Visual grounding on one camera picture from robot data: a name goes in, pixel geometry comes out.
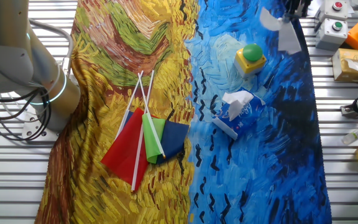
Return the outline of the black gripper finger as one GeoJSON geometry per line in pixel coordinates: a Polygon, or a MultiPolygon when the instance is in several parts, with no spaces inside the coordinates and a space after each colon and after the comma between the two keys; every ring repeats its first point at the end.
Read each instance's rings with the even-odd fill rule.
{"type": "Polygon", "coordinates": [[[296,17],[306,17],[309,5],[310,0],[295,0],[294,15],[296,17]]]}
{"type": "Polygon", "coordinates": [[[284,21],[291,21],[293,17],[293,0],[285,1],[285,13],[284,13],[284,21]]]}

